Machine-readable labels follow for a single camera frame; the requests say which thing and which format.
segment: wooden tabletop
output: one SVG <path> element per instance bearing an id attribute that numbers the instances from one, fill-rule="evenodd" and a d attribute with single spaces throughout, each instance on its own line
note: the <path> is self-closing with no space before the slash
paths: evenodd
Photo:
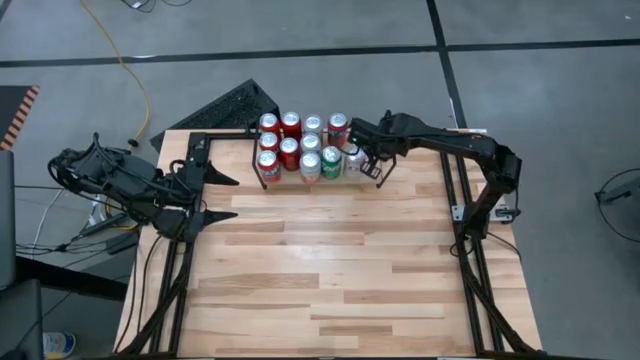
<path id="1" fill-rule="evenodd" d="M 160 168 L 184 158 L 188 137 L 188 130 L 167 131 Z M 286 185 L 265 191 L 251 167 L 252 149 L 250 140 L 212 142 L 214 166 L 240 186 L 207 185 L 204 199 L 209 209 L 239 216 L 198 236 L 179 356 L 474 354 L 458 260 L 449 254 L 454 237 L 438 153 L 419 149 L 399 158 L 381 189 L 296 185 L 291 173 Z M 457 183 L 453 160 L 452 167 Z M 483 176 L 473 162 L 467 169 L 477 196 Z M 514 242 L 509 226 L 490 230 Z M 152 227 L 143 230 L 134 316 L 121 348 L 135 335 L 142 267 L 155 238 Z M 157 305 L 167 245 L 161 240 L 150 260 L 143 323 Z M 484 248 L 498 308 L 539 348 L 517 256 L 491 237 Z M 129 284 L 117 338 L 129 315 Z M 168 346 L 172 312 L 161 349 Z"/>

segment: silver soda can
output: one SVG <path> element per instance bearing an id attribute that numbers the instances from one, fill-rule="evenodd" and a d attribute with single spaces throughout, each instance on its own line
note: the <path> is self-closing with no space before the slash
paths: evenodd
<path id="1" fill-rule="evenodd" d="M 320 116 L 312 114 L 307 116 L 302 123 L 302 130 L 304 133 L 314 133 L 322 140 L 322 130 L 324 130 L 324 122 Z"/>
<path id="2" fill-rule="evenodd" d="M 314 151 L 320 154 L 320 150 L 322 150 L 322 143 L 320 142 L 320 137 L 318 136 L 318 134 L 304 134 L 304 136 L 302 137 L 302 141 L 300 141 L 300 149 L 303 153 L 307 151 Z"/>
<path id="3" fill-rule="evenodd" d="M 360 166 L 362 166 L 367 156 L 357 146 L 351 147 L 349 153 L 354 155 L 347 155 L 344 159 L 344 176 L 355 180 L 360 177 Z"/>
<path id="4" fill-rule="evenodd" d="M 315 151 L 308 151 L 300 158 L 300 176 L 305 184 L 312 185 L 320 179 L 320 155 Z"/>

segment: orange and black striped tape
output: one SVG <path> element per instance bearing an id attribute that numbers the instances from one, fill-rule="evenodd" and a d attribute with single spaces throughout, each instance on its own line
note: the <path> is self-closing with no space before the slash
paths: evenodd
<path id="1" fill-rule="evenodd" d="M 4 134 L 4 138 L 2 142 L 0 142 L 0 149 L 2 150 L 10 150 L 13 144 L 16 142 L 18 138 L 18 134 L 20 133 L 20 129 L 24 125 L 24 122 L 27 120 L 27 115 L 29 114 L 29 110 L 33 106 L 33 102 L 36 100 L 36 96 L 40 92 L 40 86 L 33 85 L 31 89 L 27 91 L 22 98 L 22 103 L 16 112 L 16 115 L 13 117 L 13 121 L 9 124 L 9 128 L 7 129 L 7 133 Z"/>

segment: concrete floor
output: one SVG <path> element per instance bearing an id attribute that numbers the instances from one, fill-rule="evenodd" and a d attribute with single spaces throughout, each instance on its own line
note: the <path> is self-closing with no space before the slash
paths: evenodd
<path id="1" fill-rule="evenodd" d="M 424 1 L 278 0 L 158 2 L 151 14 L 119 1 L 88 0 L 123 55 L 372 45 L 433 45 Z M 437 1 L 450 44 L 640 37 L 640 4 L 629 0 Z M 632 130 L 640 103 L 640 49 L 523 50 L 452 53 L 470 127 L 489 129 L 524 160 L 515 223 L 525 276 L 544 348 L 553 354 L 636 359 L 640 353 L 640 245 L 600 219 L 593 192 L 614 173 L 637 166 Z M 0 61 L 110 57 L 100 30 L 76 0 L 14 0 L 0 22 Z M 254 78 L 283 109 L 344 111 L 376 119 L 390 108 L 434 126 L 453 126 L 435 53 L 137 64 L 153 106 L 138 155 L 155 161 L 148 139 L 238 83 Z M 41 86 L 14 147 L 16 182 L 51 185 L 46 162 L 62 148 L 124 146 L 144 116 L 134 81 L 116 65 L 0 69 L 0 84 Z M 18 242 L 30 243 L 54 193 L 18 192 Z M 63 195 L 41 243 L 77 233 L 91 205 Z M 637 234 L 637 208 L 605 209 Z M 50 255 L 66 264 L 75 258 Z M 105 261 L 78 264 L 84 269 Z M 124 254 L 93 271 L 118 276 Z M 56 294 L 43 294 L 44 305 Z M 74 296 L 45 322 L 84 338 L 83 353 L 113 342 L 121 305 Z"/>

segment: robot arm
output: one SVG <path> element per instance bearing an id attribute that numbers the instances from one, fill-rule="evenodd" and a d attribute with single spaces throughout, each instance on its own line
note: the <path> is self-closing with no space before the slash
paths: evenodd
<path id="1" fill-rule="evenodd" d="M 65 149 L 51 159 L 49 174 L 73 193 L 114 200 L 131 219 L 153 224 L 168 239 L 191 242 L 204 226 L 237 215 L 197 211 L 197 194 L 204 184 L 238 185 L 216 171 L 197 144 L 191 145 L 186 159 L 173 161 L 170 173 L 164 174 L 127 150 L 103 148 L 96 133 L 87 150 Z M 176 171 L 175 165 L 182 166 Z"/>
<path id="2" fill-rule="evenodd" d="M 370 177 L 379 175 L 378 161 L 387 161 L 396 155 L 404 157 L 415 148 L 475 160 L 487 180 L 487 186 L 476 201 L 465 207 L 462 221 L 465 236 L 486 237 L 491 210 L 504 194 L 518 187 L 522 160 L 508 147 L 488 136 L 434 128 L 404 113 L 391 114 L 387 111 L 378 125 L 354 118 L 348 141 L 367 155 L 368 161 L 361 170 Z"/>

